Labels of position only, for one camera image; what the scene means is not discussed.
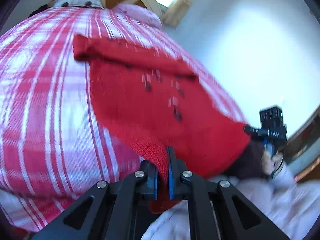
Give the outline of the person right hand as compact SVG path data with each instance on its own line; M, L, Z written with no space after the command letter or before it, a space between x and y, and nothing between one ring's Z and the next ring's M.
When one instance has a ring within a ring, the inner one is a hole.
M277 152L272 155L268 150L264 150L261 158L261 170L267 176L273 176L283 167L284 156L282 153Z

